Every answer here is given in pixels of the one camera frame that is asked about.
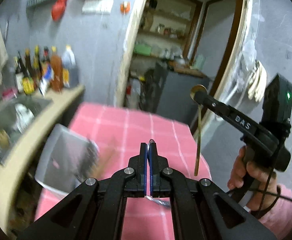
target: sink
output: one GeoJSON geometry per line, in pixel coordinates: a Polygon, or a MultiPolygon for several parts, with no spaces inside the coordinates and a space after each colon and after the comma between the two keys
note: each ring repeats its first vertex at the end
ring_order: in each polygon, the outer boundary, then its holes
{"type": "MultiPolygon", "coordinates": [[[[18,139],[22,136],[18,130],[15,130],[13,127],[16,122],[16,104],[22,104],[33,112],[34,118],[31,122],[33,122],[36,117],[45,109],[52,101],[37,98],[32,96],[22,95],[17,98],[13,98],[6,101],[0,102],[0,131],[5,130],[5,132],[9,136],[9,148],[4,150],[0,149],[0,163],[4,164],[7,156],[9,155],[11,149],[16,144],[18,139]]],[[[26,129],[23,130],[23,133],[31,126],[31,123],[28,125],[26,129]]]]}

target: red glove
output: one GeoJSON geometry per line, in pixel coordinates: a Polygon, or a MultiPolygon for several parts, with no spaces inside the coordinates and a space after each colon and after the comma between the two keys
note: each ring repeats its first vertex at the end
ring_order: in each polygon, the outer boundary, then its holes
{"type": "Polygon", "coordinates": [[[53,21],[58,21],[62,17],[66,9],[67,0],[57,0],[51,10],[51,17],[53,21]]]}

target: wrist strap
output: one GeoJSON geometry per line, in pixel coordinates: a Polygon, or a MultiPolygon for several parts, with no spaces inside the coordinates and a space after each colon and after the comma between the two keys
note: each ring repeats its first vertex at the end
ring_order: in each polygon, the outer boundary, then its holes
{"type": "Polygon", "coordinates": [[[271,209],[275,206],[277,200],[279,199],[279,197],[280,197],[280,186],[277,186],[277,194],[278,194],[278,196],[276,197],[276,199],[274,200],[274,202],[273,202],[268,208],[266,208],[266,209],[264,209],[264,210],[261,210],[261,211],[259,212],[259,215],[258,215],[258,216],[257,216],[258,211],[251,211],[250,213],[251,213],[255,218],[257,218],[257,219],[262,218],[262,217],[263,217],[263,216],[264,216],[269,210],[271,210],[271,209]]]}

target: white cloth in sink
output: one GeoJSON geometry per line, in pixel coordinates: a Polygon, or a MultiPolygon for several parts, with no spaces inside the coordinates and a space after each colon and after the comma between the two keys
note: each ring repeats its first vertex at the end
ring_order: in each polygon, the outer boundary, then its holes
{"type": "Polygon", "coordinates": [[[22,133],[30,124],[31,120],[33,120],[34,115],[33,112],[23,104],[16,104],[15,109],[17,119],[14,125],[14,129],[22,133]]]}

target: plaid tablecloth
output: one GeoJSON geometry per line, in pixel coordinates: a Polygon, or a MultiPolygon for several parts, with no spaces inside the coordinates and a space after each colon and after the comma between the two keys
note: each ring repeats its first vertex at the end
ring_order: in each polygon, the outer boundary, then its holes
{"type": "MultiPolygon", "coordinates": [[[[102,179],[127,167],[129,158],[139,154],[140,143],[152,138],[158,154],[168,159],[169,166],[186,177],[211,179],[209,166],[201,157],[198,176],[194,177],[196,143],[187,125],[146,112],[83,103],[73,118],[70,129],[94,140],[102,153],[113,139],[119,154],[108,163],[102,179]]],[[[60,200],[43,189],[36,211],[41,217],[60,200]]],[[[129,198],[122,231],[123,240],[173,240],[174,230],[170,209],[146,198],[129,198]]]]}

